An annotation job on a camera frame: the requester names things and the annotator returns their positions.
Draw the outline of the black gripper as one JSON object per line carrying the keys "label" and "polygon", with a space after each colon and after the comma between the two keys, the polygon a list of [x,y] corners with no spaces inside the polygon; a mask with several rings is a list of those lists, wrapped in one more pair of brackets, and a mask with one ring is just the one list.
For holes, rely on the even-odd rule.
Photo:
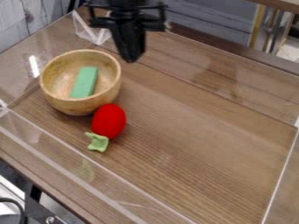
{"label": "black gripper", "polygon": [[[145,31],[163,32],[167,29],[164,1],[87,1],[89,25],[111,29],[116,49],[123,60],[136,62],[145,52]],[[132,24],[131,55],[119,26]]]}

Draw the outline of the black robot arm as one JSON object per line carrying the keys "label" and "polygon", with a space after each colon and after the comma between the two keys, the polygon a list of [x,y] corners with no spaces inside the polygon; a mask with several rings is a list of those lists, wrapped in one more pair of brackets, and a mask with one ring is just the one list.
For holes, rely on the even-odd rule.
{"label": "black robot arm", "polygon": [[87,0],[89,26],[108,29],[119,55],[135,63],[145,52],[145,33],[167,30],[163,1],[155,0]]}

